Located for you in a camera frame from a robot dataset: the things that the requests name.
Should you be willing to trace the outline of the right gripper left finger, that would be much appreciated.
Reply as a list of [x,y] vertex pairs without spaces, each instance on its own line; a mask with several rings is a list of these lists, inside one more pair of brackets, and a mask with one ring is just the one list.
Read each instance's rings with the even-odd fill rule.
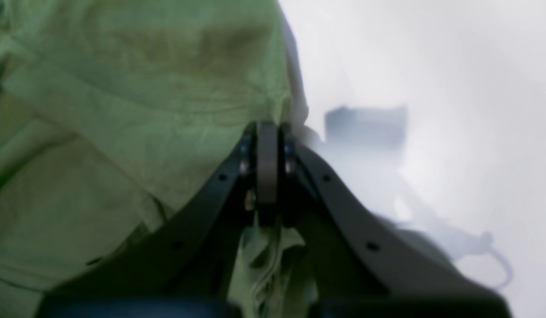
[[240,318],[228,304],[239,238],[276,219],[279,132],[251,123],[204,187],[136,247],[47,292],[38,318]]

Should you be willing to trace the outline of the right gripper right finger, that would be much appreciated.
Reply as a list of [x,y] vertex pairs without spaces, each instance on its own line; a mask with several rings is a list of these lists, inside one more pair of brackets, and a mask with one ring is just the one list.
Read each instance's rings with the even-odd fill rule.
[[289,124],[279,142],[282,214],[305,240],[317,282],[308,317],[511,317],[499,294],[418,251],[362,207]]

